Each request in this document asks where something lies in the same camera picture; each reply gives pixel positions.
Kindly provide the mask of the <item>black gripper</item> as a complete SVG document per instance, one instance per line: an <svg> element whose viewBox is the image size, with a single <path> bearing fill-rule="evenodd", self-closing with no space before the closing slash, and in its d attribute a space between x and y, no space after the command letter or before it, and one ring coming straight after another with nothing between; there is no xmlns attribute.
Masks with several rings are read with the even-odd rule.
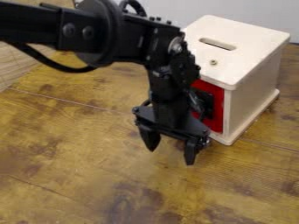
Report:
<svg viewBox="0 0 299 224"><path fill-rule="evenodd" d="M176 91L174 88L156 93L150 91L150 99L132 108L135 125L150 151L155 151L162 135L183 140L184 162L194 165L196 155L207 146L211 133L202 123L204 106L204 100L195 88L188 91Z"/></svg>

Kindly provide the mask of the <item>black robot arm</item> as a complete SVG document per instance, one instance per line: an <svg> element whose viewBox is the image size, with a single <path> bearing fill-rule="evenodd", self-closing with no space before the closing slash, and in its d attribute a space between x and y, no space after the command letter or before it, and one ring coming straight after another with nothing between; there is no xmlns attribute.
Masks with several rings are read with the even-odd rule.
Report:
<svg viewBox="0 0 299 224"><path fill-rule="evenodd" d="M211 130L192 114L207 111L192 88L200 66L178 26L150 17L136 0L83 0L74 9L0 0L0 41L67 73L119 61L143 65L148 98L132 113L144 145L152 151L162 136L183 140L184 161L194 164Z"/></svg>

